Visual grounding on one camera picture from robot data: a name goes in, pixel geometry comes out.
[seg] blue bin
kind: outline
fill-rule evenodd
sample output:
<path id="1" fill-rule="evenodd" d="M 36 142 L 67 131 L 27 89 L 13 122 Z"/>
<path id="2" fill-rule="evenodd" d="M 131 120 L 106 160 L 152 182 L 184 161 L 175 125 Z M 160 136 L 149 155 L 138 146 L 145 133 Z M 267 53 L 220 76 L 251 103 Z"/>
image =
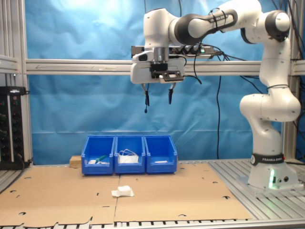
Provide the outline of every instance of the blue bin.
<path id="1" fill-rule="evenodd" d="M 114 142 L 114 135 L 89 135 L 81 153 L 81 172 L 85 175 L 113 174 Z M 109 164 L 88 164 L 90 160 L 98 159 L 103 155 L 107 157 L 102 162 Z"/>
<path id="2" fill-rule="evenodd" d="M 144 136 L 146 148 L 146 172 L 174 173 L 177 171 L 177 150 L 170 135 Z"/>
<path id="3" fill-rule="evenodd" d="M 119 152 L 129 149 L 139 156 L 139 163 L 119 163 Z M 117 135 L 115 138 L 114 171 L 116 174 L 145 173 L 145 147 L 143 135 Z"/>

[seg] blue backdrop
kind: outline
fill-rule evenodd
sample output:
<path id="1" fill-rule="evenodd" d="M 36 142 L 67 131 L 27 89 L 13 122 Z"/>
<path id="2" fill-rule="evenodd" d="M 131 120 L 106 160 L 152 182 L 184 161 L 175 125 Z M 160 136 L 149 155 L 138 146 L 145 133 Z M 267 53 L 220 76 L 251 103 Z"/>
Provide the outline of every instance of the blue backdrop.
<path id="1" fill-rule="evenodd" d="M 130 60 L 131 46 L 144 45 L 143 0 L 26 0 L 28 57 L 39 59 Z M 182 0 L 182 14 L 208 14 L 225 0 Z M 263 11 L 274 10 L 260 1 Z M 146 0 L 147 11 L 166 8 L 179 16 L 178 0 Z M 240 31 L 217 33 L 204 41 L 225 53 L 260 60 L 262 45 L 245 43 Z M 180 160 L 215 159 L 218 76 L 192 78 L 176 86 L 151 84 L 151 106 L 128 76 L 31 75 L 30 105 L 34 163 L 65 164 L 80 155 L 87 135 L 170 134 Z M 252 80 L 265 91 L 259 80 Z M 252 132 L 239 103 L 256 93 L 238 76 L 224 76 L 220 158 L 249 158 Z"/>

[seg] wooden block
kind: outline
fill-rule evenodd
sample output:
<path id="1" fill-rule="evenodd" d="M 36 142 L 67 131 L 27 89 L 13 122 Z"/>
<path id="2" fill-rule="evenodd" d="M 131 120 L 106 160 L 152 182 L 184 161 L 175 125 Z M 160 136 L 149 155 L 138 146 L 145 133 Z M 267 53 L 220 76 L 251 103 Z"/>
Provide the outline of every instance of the wooden block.
<path id="1" fill-rule="evenodd" d="M 81 156 L 72 156 L 71 157 L 70 168 L 81 168 Z"/>

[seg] metal floor grating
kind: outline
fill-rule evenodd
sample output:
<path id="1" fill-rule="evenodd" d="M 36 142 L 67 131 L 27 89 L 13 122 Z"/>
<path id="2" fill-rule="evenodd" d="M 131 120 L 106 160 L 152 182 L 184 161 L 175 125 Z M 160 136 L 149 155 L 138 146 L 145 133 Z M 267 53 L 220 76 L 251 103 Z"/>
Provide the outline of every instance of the metal floor grating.
<path id="1" fill-rule="evenodd" d="M 208 163 L 225 182 L 230 191 L 239 199 L 252 215 L 251 220 L 202 220 L 202 221 L 154 221 L 117 222 L 110 225 L 90 225 L 90 221 L 80 225 L 58 225 L 41 229 L 100 229 L 100 228 L 305 228 L 305 191 L 264 194 L 259 198 L 249 195 L 237 181 L 250 174 L 248 159 L 180 161 L 180 164 Z M 305 166 L 292 166 L 299 177 L 305 177 Z M 19 171 L 0 171 L 0 190 L 10 183 Z M 0 229 L 23 229 L 0 227 Z"/>

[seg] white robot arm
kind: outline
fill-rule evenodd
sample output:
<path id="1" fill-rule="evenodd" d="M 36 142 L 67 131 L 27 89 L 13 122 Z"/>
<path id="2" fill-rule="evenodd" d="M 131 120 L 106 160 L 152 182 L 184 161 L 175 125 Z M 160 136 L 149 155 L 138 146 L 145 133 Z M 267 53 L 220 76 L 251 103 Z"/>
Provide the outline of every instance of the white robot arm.
<path id="1" fill-rule="evenodd" d="M 296 172 L 284 162 L 280 134 L 270 123 L 293 121 L 301 109 L 288 87 L 290 19 L 281 10 L 261 10 L 258 0 L 231 0 L 207 16 L 177 18 L 166 9 L 148 12 L 144 16 L 145 51 L 133 57 L 131 81 L 142 86 L 183 81 L 183 61 L 169 59 L 170 44 L 195 45 L 208 34 L 237 29 L 245 42 L 263 43 L 259 78 L 268 87 L 268 94 L 247 95 L 240 103 L 253 131 L 253 166 L 248 183 L 269 191 L 298 188 L 302 185 Z"/>

